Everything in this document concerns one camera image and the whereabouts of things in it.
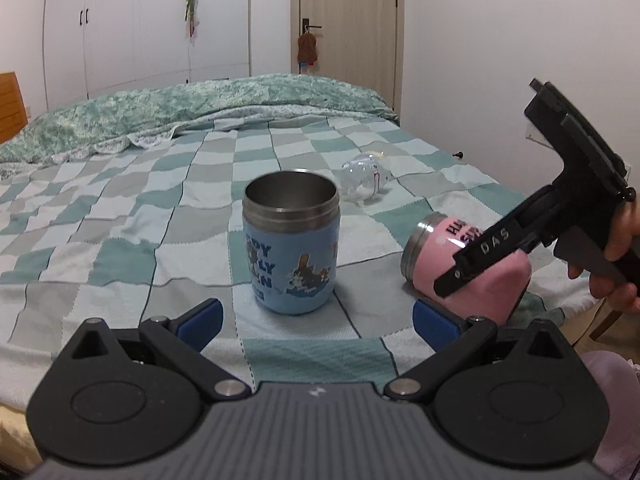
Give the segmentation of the person's right hand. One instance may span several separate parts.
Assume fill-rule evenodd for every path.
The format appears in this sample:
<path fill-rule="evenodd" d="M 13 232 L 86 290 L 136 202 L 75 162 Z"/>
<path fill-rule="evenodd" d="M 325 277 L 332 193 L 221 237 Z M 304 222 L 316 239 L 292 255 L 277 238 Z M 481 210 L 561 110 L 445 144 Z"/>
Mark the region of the person's right hand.
<path fill-rule="evenodd" d="M 639 235 L 639 201 L 624 203 L 612 220 L 610 237 L 604 255 L 616 261 L 631 248 L 632 241 Z M 590 294 L 596 299 L 605 299 L 610 308 L 625 314 L 639 313 L 638 288 L 631 283 L 616 285 L 606 276 L 591 274 Z"/>

